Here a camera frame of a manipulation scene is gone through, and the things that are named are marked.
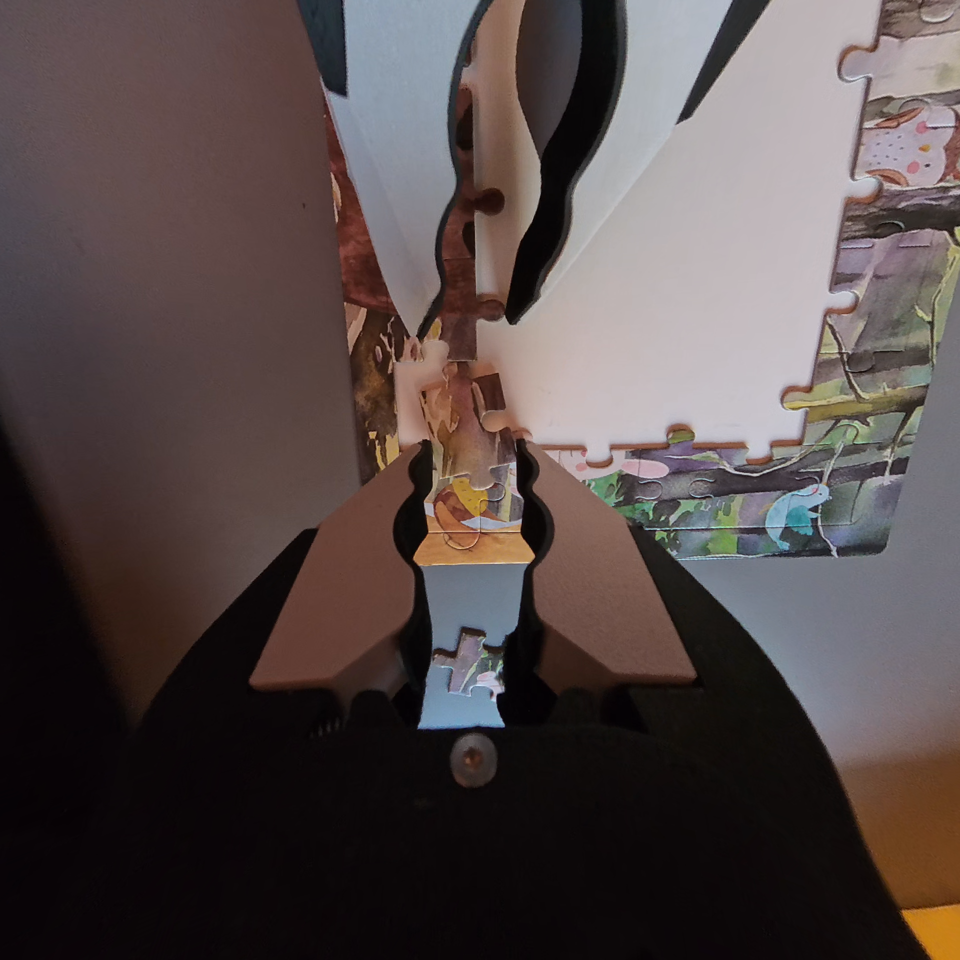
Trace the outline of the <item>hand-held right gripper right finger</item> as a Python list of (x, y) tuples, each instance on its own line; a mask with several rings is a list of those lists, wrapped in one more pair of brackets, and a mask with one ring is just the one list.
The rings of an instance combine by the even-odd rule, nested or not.
[(534, 552), (506, 646), (502, 717), (546, 720), (558, 695), (685, 688), (696, 671), (628, 522), (532, 442), (517, 446)]

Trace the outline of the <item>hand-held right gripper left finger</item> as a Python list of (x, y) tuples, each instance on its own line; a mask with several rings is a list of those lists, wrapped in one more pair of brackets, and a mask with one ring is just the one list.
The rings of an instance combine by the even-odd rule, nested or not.
[(318, 525), (249, 678), (254, 690), (328, 690), (347, 708), (362, 691), (402, 689), (432, 474), (430, 444), (416, 444)]

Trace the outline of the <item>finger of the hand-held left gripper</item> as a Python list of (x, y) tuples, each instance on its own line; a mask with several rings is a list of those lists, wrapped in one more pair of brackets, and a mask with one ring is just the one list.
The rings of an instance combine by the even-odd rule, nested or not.
[(334, 126), (391, 301), (411, 334), (439, 309), (458, 188), (453, 104), (489, 2), (345, 1), (346, 93)]
[(506, 318), (516, 324), (570, 268), (666, 143), (733, 5), (585, 1), (569, 101), (540, 161)]

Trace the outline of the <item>puzzle pieces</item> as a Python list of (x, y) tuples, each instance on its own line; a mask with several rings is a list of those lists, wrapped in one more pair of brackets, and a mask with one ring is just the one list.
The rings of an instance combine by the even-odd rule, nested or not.
[(470, 696), (475, 688), (488, 690), (492, 700), (505, 690), (503, 655), (505, 646), (492, 645), (486, 632), (463, 627), (455, 650), (435, 649), (432, 665), (449, 671), (450, 694)]

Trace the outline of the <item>jigsaw puzzle board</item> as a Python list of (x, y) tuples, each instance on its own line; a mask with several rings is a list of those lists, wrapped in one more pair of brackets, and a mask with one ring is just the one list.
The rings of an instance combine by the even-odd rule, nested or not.
[(320, 78), (362, 482), (432, 440), (450, 563), (520, 530), (517, 435), (680, 559), (882, 552), (958, 284), (958, 2), (769, 2), (511, 324), (580, 3), (488, 2), (465, 47), (418, 334)]

